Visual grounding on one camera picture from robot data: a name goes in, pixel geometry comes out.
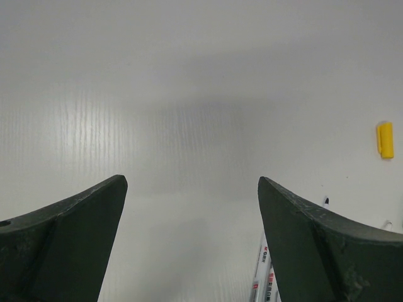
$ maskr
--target pen cap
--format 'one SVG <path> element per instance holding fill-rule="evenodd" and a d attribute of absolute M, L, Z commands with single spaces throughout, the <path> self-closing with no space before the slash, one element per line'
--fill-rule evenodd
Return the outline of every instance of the pen cap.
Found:
<path fill-rule="evenodd" d="M 391 122 L 377 126 L 378 152 L 383 159 L 393 159 L 393 126 Z"/>

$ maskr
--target white surface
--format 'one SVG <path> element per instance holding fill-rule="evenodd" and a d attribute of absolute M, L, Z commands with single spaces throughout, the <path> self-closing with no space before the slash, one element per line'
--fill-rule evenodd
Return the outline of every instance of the white surface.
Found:
<path fill-rule="evenodd" d="M 247 301 L 261 175 L 401 232 L 402 14 L 375 0 L 1 1 L 0 220 L 125 174 L 100 301 Z"/>

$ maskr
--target screw hole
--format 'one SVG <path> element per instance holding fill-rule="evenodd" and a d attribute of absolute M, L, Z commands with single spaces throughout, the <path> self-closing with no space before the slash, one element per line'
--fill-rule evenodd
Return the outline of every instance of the screw hole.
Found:
<path fill-rule="evenodd" d="M 1 227 L 6 227 L 6 226 L 8 226 L 10 224 L 11 224 L 11 221 L 9 221 L 9 220 L 0 221 L 0 228 Z"/>

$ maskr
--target white pen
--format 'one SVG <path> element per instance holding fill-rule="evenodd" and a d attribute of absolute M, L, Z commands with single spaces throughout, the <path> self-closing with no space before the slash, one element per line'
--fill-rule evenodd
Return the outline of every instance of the white pen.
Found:
<path fill-rule="evenodd" d="M 328 208 L 329 208 L 329 198 L 328 198 L 328 197 L 325 198 L 325 201 L 324 201 L 324 203 L 323 203 L 323 207 L 324 207 L 325 209 L 328 209 Z"/>
<path fill-rule="evenodd" d="M 265 299 L 265 287 L 267 283 L 267 276 L 270 267 L 270 253 L 267 246 L 266 235 L 262 234 L 261 244 L 259 249 L 258 263 L 256 264 L 256 271 L 254 273 L 252 292 L 249 299 L 250 302 L 262 302 Z"/>
<path fill-rule="evenodd" d="M 268 275 L 265 301 L 281 302 L 280 293 L 278 292 L 275 269 L 273 268 L 273 264 L 271 264 L 269 275 Z"/>

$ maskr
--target textured white surface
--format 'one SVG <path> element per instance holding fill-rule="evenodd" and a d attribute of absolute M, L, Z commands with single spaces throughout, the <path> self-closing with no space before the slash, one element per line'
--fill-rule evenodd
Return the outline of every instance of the textured white surface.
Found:
<path fill-rule="evenodd" d="M 0 220 L 125 174 L 100 301 L 247 301 L 261 175 L 401 232 L 402 14 L 375 0 L 1 1 Z"/>

